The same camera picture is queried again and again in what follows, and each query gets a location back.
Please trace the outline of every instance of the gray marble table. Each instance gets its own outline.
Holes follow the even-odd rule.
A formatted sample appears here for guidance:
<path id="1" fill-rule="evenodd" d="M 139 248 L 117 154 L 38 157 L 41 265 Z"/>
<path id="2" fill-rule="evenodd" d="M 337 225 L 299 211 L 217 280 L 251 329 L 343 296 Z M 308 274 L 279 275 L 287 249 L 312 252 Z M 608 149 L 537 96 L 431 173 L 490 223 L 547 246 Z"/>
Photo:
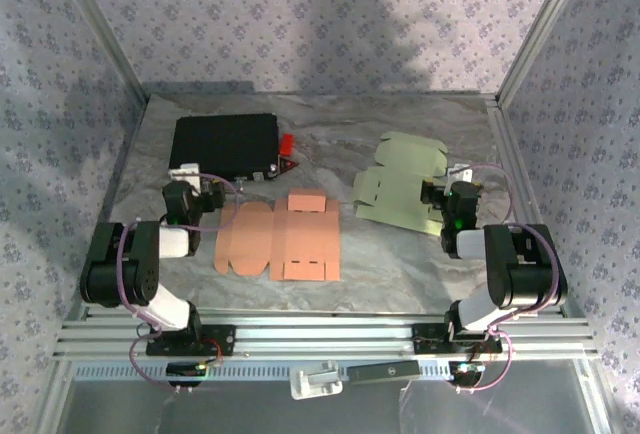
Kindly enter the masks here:
<path id="1" fill-rule="evenodd" d="M 380 135 L 404 131 L 442 140 L 449 164 L 496 161 L 481 99 L 436 96 L 198 96 L 154 95 L 129 153 L 111 219 L 158 219 L 165 213 L 161 188 L 175 122 L 183 116 L 272 112 L 280 132 L 295 135 L 293 159 L 300 166 L 273 182 L 245 183 L 241 200 L 273 205 L 292 187 L 320 187 L 341 203 L 341 275 L 335 283 L 271 282 L 221 275 L 213 268 L 216 234 L 205 233 L 194 257 L 160 262 L 161 282 L 196 305 L 229 309 L 274 309 L 441 314 L 452 300 L 485 282 L 484 263 L 454 261 L 439 239 L 355 217 L 349 202 L 357 172 L 375 164 Z M 507 209 L 504 183 L 489 172 L 478 213 L 496 222 Z M 203 226 L 216 226 L 218 213 Z"/>

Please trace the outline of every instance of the patterned wall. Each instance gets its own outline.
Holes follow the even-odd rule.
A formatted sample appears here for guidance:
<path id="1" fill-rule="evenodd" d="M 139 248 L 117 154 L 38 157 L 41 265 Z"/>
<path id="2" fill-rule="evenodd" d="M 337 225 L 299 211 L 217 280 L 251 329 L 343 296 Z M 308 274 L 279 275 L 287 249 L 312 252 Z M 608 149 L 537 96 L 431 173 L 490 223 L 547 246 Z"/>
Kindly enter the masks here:
<path id="1" fill-rule="evenodd" d="M 148 92 L 353 93 L 495 92 L 542 1 L 98 3 Z"/>
<path id="2" fill-rule="evenodd" d="M 570 0 L 508 108 L 630 432 L 640 432 L 639 6 Z"/>
<path id="3" fill-rule="evenodd" d="M 0 0 L 0 432 L 25 432 L 138 109 L 73 0 Z"/>

